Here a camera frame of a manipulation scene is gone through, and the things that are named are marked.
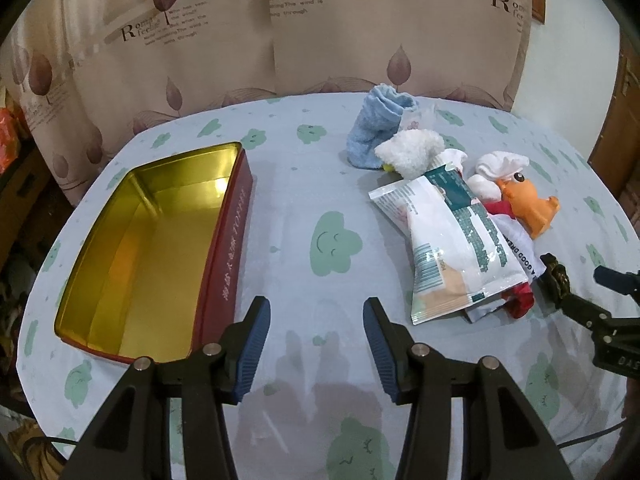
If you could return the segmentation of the red gold tin box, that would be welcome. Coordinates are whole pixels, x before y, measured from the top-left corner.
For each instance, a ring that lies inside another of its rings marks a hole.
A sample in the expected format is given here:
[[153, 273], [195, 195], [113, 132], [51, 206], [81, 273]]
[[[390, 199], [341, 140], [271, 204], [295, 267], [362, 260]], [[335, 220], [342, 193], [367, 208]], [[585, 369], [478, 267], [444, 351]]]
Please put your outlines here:
[[239, 142], [128, 171], [82, 244], [55, 335], [123, 363], [177, 361], [220, 341], [234, 320], [252, 187]]

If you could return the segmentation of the brown wooden door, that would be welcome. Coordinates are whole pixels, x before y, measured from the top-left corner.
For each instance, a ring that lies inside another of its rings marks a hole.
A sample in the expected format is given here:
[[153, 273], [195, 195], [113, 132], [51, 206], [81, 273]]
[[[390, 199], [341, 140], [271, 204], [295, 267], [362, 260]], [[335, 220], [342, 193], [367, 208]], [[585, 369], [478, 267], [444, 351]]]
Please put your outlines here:
[[639, 53], [623, 32], [608, 114], [588, 162], [638, 230]]

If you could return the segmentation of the blue cloud pattern tablecloth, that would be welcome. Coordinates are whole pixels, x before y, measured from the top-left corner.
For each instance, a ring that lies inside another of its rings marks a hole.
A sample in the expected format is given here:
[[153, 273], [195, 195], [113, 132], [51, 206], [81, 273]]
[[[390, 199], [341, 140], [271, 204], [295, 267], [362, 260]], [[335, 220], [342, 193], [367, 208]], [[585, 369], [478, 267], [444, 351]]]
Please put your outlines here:
[[[408, 406], [395, 406], [374, 369], [362, 305], [380, 298], [415, 340], [449, 359], [496, 356], [556, 442], [622, 419], [624, 378], [592, 363], [590, 333], [544, 304], [512, 320], [463, 314], [411, 326], [412, 267], [405, 237], [369, 200], [384, 174], [350, 166], [346, 136], [363, 93], [291, 96], [213, 110], [146, 130], [103, 169], [40, 270], [20, 336], [18, 374], [43, 432], [78, 441], [125, 367], [60, 341], [53, 324], [63, 286], [96, 216], [125, 174], [146, 162], [241, 141], [254, 174], [236, 313], [256, 295], [272, 321], [254, 386], [226, 408], [241, 479], [393, 479]], [[566, 265], [572, 289], [616, 316], [638, 316], [628, 297], [597, 285], [599, 264], [639, 269], [639, 241], [623, 209], [559, 133], [490, 108], [435, 101], [435, 130], [475, 159], [493, 150], [529, 157], [524, 174], [561, 210], [535, 242]], [[337, 263], [311, 242], [346, 234]]]

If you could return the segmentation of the beige leaf print curtain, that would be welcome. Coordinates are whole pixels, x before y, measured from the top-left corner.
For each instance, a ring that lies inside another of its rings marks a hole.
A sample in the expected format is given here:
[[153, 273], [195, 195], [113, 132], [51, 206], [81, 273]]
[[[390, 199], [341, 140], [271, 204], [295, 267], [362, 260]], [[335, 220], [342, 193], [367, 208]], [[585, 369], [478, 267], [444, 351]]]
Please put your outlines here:
[[138, 133], [377, 84], [510, 110], [530, 0], [27, 0], [1, 80], [71, 202]]

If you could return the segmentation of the red plastic bag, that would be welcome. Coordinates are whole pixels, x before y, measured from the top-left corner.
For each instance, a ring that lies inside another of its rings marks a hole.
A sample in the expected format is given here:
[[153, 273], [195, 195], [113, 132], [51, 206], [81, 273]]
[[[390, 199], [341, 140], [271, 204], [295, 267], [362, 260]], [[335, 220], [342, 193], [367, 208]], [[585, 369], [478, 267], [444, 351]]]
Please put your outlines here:
[[0, 110], [0, 174], [5, 174], [20, 154], [18, 122], [5, 107]]

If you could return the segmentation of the orange rubber dinosaur toy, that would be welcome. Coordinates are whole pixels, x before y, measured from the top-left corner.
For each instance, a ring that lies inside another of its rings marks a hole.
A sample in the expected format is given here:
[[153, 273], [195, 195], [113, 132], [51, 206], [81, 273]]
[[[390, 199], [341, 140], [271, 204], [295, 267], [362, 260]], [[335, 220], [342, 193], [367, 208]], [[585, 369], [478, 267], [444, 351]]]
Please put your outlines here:
[[525, 226], [533, 240], [550, 228], [552, 220], [561, 209], [555, 196], [539, 197], [533, 182], [519, 172], [510, 179], [498, 179], [496, 183], [502, 198], [510, 204], [515, 218]]

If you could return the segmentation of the white green wipes packet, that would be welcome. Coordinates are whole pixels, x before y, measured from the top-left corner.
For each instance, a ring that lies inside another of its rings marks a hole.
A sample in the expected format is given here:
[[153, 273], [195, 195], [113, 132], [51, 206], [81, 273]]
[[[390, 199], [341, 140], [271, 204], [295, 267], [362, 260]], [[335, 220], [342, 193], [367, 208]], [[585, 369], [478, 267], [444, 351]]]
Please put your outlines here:
[[527, 282], [486, 208], [454, 168], [386, 184], [369, 197], [410, 242], [414, 325]]

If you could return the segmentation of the white fluffy sock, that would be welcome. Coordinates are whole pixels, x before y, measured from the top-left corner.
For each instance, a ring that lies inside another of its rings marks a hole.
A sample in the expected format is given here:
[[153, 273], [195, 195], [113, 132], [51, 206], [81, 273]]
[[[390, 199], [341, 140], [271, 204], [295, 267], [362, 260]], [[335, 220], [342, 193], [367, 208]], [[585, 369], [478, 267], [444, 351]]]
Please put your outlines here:
[[427, 129], [398, 131], [390, 140], [378, 144], [374, 154], [406, 180], [422, 176], [432, 160], [445, 149], [442, 136]]

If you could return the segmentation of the light blue folded towel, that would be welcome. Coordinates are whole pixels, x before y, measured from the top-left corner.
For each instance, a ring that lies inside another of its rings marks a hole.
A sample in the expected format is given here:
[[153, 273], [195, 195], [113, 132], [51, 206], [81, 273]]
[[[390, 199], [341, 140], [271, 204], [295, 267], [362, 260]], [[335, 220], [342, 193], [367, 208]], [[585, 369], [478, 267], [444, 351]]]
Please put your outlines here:
[[383, 162], [375, 148], [398, 131], [402, 114], [418, 107], [416, 98], [388, 84], [378, 84], [363, 99], [361, 110], [347, 136], [348, 162], [358, 169], [378, 170]]

